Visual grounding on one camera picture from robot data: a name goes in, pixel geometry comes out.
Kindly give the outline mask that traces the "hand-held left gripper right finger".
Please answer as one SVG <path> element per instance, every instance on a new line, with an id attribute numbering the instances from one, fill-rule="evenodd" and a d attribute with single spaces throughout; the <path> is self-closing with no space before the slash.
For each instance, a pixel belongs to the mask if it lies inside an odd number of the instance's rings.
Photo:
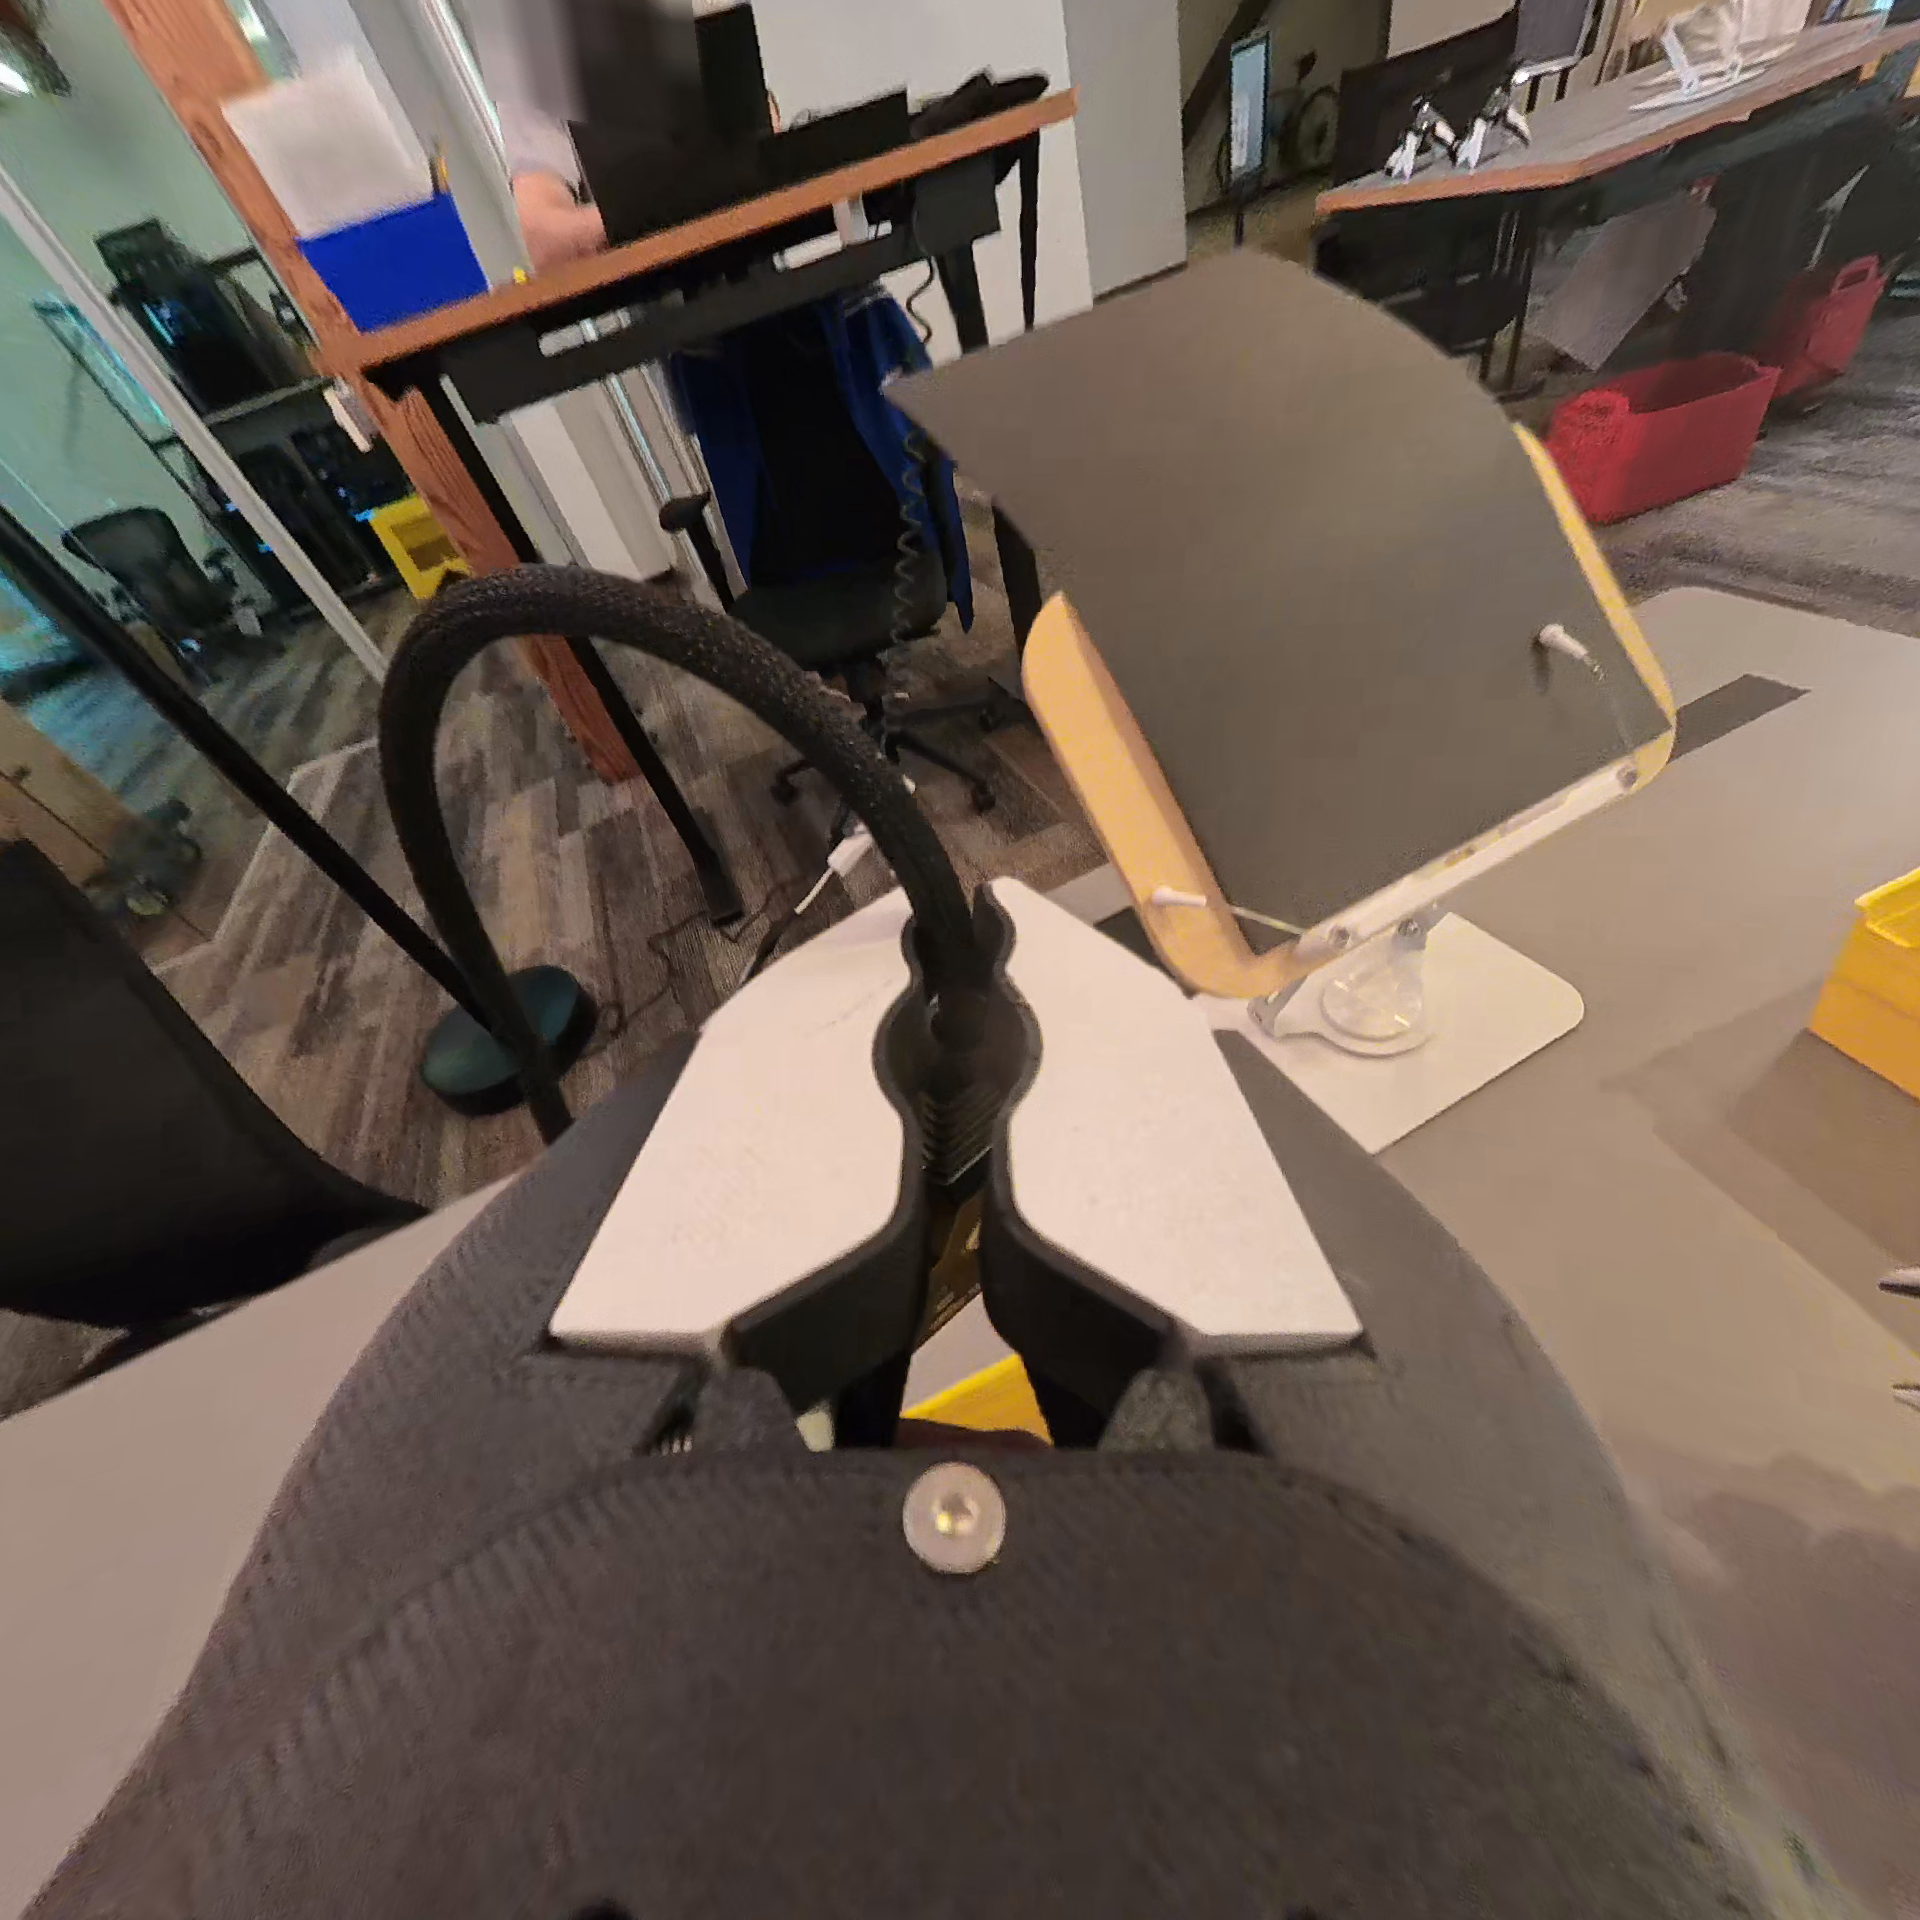
<path id="1" fill-rule="evenodd" d="M 1364 1352 L 1214 1025 L 1162 968 L 1022 880 L 976 891 L 1010 1086 L 978 1292 L 1052 1444 L 1091 1448 L 1140 1375 Z"/>

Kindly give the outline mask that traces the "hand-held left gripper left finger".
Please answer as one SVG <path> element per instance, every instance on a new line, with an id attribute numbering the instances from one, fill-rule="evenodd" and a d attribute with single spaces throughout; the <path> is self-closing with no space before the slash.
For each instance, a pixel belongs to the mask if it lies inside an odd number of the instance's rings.
<path id="1" fill-rule="evenodd" d="M 907 1356 L 933 1212 L 907 924 L 885 896 L 707 1022 L 551 1315 L 558 1349 L 743 1367 L 792 1411 Z"/>

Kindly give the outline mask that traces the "yellow plastic bin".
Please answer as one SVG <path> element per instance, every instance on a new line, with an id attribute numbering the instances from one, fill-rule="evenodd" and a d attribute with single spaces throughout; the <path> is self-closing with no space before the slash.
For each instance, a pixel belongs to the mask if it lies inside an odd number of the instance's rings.
<path id="1" fill-rule="evenodd" d="M 1917 871 L 1855 901 L 1807 1033 L 1917 1096 Z"/>
<path id="2" fill-rule="evenodd" d="M 963 1381 L 904 1405 L 903 1427 L 938 1433 L 982 1433 L 997 1444 L 1048 1448 L 1047 1417 L 1023 1363 L 995 1360 Z"/>

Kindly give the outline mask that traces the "round dark floor base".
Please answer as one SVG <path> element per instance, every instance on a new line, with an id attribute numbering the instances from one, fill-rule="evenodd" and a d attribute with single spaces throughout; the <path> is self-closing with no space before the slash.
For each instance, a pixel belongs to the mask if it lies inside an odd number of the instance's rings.
<path id="1" fill-rule="evenodd" d="M 570 1071 L 595 1039 L 600 1004 L 563 966 L 519 966 L 510 972 L 510 984 L 544 1041 L 554 1071 Z M 444 1105 L 469 1118 L 508 1113 L 524 1103 L 511 1052 L 460 1005 L 427 1036 L 418 1081 Z"/>

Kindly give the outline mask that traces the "black office chair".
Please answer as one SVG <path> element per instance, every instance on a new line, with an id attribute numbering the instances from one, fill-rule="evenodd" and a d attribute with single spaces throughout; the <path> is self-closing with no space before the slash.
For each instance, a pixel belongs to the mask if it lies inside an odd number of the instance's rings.
<path id="1" fill-rule="evenodd" d="M 688 433 L 682 428 L 670 388 L 667 397 L 677 428 Z M 976 812 L 995 809 L 997 795 L 992 791 L 992 781 L 976 768 L 950 756 L 938 741 L 927 737 L 922 726 L 922 720 L 926 717 L 943 723 L 959 713 L 970 713 L 972 703 L 917 709 L 899 702 L 899 688 L 888 664 L 892 659 L 901 648 L 938 632 L 942 623 L 909 632 L 901 639 L 880 631 L 874 606 L 864 600 L 848 603 L 844 599 L 832 599 L 826 608 L 795 600 L 781 600 L 768 611 L 743 608 L 740 574 L 736 569 L 724 524 L 712 508 L 709 483 L 701 494 L 672 495 L 660 508 L 660 524 L 667 532 L 682 532 L 691 539 L 711 587 L 726 612 L 768 639 L 797 668 L 850 696 L 864 732 L 875 744 L 880 744 L 887 759 L 899 760 L 903 755 L 909 755 L 931 768 L 943 769 L 964 783 Z"/>

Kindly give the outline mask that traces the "wooden board stand white base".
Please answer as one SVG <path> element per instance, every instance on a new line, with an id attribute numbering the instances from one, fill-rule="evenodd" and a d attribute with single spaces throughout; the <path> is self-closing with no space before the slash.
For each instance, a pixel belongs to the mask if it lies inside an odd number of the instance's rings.
<path id="1" fill-rule="evenodd" d="M 1451 896 L 1638 792 L 1675 707 L 1496 399 L 1252 251 L 887 395 L 1035 548 L 1023 703 L 1099 909 L 1218 1031 L 1381 1152 L 1576 1028 Z"/>

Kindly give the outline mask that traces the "dark chair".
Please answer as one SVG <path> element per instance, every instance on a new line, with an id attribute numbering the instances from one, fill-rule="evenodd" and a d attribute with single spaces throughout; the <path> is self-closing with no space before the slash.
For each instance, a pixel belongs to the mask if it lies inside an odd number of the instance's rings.
<path id="1" fill-rule="evenodd" d="M 310 1149 L 29 844 L 3 853 L 3 1308 L 156 1328 L 423 1219 Z"/>

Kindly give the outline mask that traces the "small yellow floor bin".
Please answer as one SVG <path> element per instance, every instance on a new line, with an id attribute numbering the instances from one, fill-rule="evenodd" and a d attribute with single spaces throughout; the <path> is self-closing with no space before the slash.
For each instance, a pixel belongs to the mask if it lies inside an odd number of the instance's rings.
<path id="1" fill-rule="evenodd" d="M 420 494 L 360 512 L 360 521 L 386 550 L 413 600 L 431 600 L 451 583 L 470 577 L 463 556 Z"/>

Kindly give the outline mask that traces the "black mesh chair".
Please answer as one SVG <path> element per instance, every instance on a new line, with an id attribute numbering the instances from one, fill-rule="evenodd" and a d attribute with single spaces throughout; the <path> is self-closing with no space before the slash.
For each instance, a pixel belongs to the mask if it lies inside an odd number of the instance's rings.
<path id="1" fill-rule="evenodd" d="M 238 632 L 228 580 L 190 552 L 156 508 L 115 509 L 62 531 L 64 550 L 108 576 L 183 664 L 199 670 L 206 647 Z"/>

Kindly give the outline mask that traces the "low red basket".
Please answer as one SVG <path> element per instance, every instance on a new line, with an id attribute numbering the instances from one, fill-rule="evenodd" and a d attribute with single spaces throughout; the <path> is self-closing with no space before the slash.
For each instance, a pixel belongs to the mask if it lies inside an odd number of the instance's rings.
<path id="1" fill-rule="evenodd" d="M 1546 448 L 1594 525 L 1656 512 L 1743 477 L 1780 369 L 1703 352 L 1560 399 Z"/>

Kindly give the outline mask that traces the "black monitor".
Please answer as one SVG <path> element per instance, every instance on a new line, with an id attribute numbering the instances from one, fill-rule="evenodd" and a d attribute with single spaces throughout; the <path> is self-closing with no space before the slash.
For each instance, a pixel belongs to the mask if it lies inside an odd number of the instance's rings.
<path id="1" fill-rule="evenodd" d="M 779 131 L 722 133 L 700 113 L 644 126 L 573 120 L 567 131 L 607 243 L 621 246 L 892 153 L 909 139 L 909 109 L 896 87 Z"/>

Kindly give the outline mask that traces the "grey hanging board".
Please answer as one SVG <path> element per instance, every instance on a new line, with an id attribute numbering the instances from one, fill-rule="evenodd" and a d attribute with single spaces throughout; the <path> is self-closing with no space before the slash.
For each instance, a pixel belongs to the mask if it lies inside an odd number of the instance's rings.
<path id="1" fill-rule="evenodd" d="M 1696 192 L 1618 213 L 1547 291 L 1532 331 L 1584 369 L 1603 368 L 1708 246 L 1716 208 Z"/>

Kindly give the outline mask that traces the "small standing display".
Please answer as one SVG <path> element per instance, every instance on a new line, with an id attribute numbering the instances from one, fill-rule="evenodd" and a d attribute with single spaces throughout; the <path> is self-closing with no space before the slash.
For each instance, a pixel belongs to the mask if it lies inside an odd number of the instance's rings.
<path id="1" fill-rule="evenodd" d="M 1229 46 L 1227 126 L 1218 151 L 1218 181 L 1229 198 L 1260 187 L 1271 137 L 1272 47 L 1268 28 Z"/>

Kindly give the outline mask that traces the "white foam block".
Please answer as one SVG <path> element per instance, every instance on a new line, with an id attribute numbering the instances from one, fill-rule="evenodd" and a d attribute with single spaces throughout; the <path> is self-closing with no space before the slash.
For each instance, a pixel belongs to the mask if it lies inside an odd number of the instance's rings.
<path id="1" fill-rule="evenodd" d="M 436 192 L 418 135 L 355 51 L 228 99 L 222 111 L 294 238 L 358 227 Z"/>

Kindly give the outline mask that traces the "brown top black frame desk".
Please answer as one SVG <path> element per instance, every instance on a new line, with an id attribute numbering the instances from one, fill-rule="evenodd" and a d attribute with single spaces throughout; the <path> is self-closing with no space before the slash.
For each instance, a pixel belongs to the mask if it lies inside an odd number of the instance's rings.
<path id="1" fill-rule="evenodd" d="M 456 461 L 463 494 L 434 513 L 470 576 L 536 564 L 540 552 L 482 459 L 470 422 L 500 424 L 542 401 L 792 305 L 853 295 L 914 263 L 927 264 L 963 352 L 990 340 L 976 243 L 1000 229 L 998 192 L 1019 183 L 1022 325 L 1038 315 L 1040 135 L 1071 119 L 1071 87 L 1043 75 L 982 70 L 909 108 L 909 139 L 880 157 L 578 257 L 511 287 L 470 296 L 382 331 L 355 327 L 326 369 L 372 395 L 418 399 L 434 417 L 429 446 Z M 1016 695 L 987 684 L 967 696 L 990 726 Z"/>

